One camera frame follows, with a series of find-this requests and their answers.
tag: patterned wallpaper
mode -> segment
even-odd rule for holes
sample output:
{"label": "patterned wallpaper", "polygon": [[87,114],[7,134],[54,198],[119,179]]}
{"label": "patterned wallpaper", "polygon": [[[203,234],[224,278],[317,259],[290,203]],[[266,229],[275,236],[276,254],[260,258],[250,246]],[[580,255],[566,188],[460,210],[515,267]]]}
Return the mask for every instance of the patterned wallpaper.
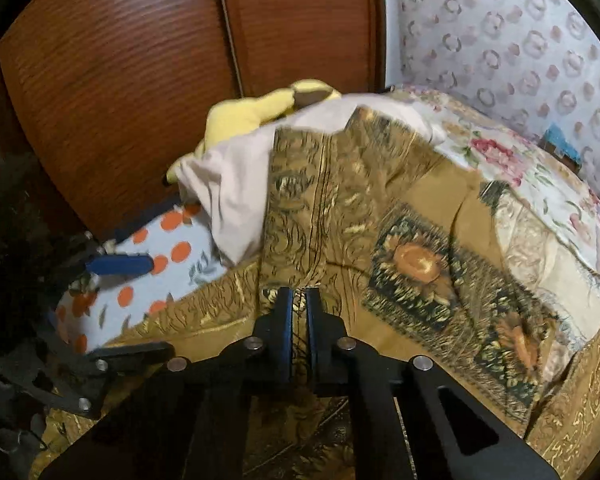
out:
{"label": "patterned wallpaper", "polygon": [[556,123],[600,195],[600,41],[567,0],[398,0],[406,82],[538,141]]}

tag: white fabric with orange dots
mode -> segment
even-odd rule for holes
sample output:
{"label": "white fabric with orange dots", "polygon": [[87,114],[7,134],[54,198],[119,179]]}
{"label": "white fabric with orange dots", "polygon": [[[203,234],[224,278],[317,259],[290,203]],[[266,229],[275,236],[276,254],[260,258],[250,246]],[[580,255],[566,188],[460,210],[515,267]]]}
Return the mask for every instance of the white fabric with orange dots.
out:
{"label": "white fabric with orange dots", "polygon": [[221,276],[225,268],[214,251],[208,217],[199,211],[199,206],[176,206],[118,244],[117,253],[151,255],[154,270],[143,276],[95,276],[92,292],[67,291],[56,309],[58,335],[79,353],[91,351],[123,326]]}

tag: blue object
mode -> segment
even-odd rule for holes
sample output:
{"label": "blue object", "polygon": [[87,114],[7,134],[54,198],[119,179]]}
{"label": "blue object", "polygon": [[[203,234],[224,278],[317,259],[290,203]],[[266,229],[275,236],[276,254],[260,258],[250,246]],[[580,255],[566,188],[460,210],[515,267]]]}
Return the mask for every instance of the blue object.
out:
{"label": "blue object", "polygon": [[557,124],[551,123],[551,126],[549,126],[549,129],[545,131],[542,139],[545,142],[550,142],[555,146],[556,155],[560,156],[560,153],[563,153],[578,166],[582,165],[580,154],[567,142],[567,139],[564,138],[564,133]]}
{"label": "blue object", "polygon": [[107,274],[140,276],[154,270],[154,259],[148,254],[102,254],[88,261],[84,267],[99,276]]}

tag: teal object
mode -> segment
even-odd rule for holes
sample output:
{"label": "teal object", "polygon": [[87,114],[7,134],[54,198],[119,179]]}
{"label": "teal object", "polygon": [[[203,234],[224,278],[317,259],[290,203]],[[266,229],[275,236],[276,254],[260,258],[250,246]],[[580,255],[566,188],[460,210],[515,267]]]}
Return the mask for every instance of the teal object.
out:
{"label": "teal object", "polygon": [[544,140],[544,142],[550,142],[552,145],[554,145],[557,155],[560,155],[560,152],[562,152],[571,160],[573,160],[578,166],[582,165],[580,154],[567,142],[567,139],[564,138],[564,133],[557,124],[552,123],[551,126],[549,126],[549,129],[545,131],[542,140]]}

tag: brown wooden panel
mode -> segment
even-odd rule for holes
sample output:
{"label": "brown wooden panel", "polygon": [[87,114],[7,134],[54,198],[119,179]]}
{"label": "brown wooden panel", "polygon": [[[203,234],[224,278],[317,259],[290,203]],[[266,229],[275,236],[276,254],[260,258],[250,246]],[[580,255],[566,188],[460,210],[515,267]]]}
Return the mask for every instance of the brown wooden panel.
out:
{"label": "brown wooden panel", "polygon": [[375,91],[376,0],[225,0],[246,95],[302,78]]}
{"label": "brown wooden panel", "polygon": [[158,202],[161,177],[237,96],[219,0],[33,0],[0,42],[27,139],[96,236]]}

